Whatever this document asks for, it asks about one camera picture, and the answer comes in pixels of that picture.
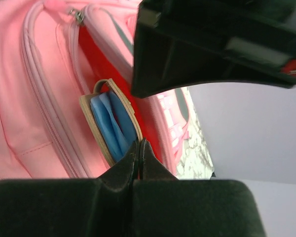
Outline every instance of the blue fabric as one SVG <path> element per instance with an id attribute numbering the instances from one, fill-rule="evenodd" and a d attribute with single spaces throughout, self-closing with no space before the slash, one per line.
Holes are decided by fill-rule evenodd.
<path id="1" fill-rule="evenodd" d="M 90 106 L 109 152 L 118 162 L 137 138 L 134 125 L 120 99 L 111 91 L 93 97 Z"/>

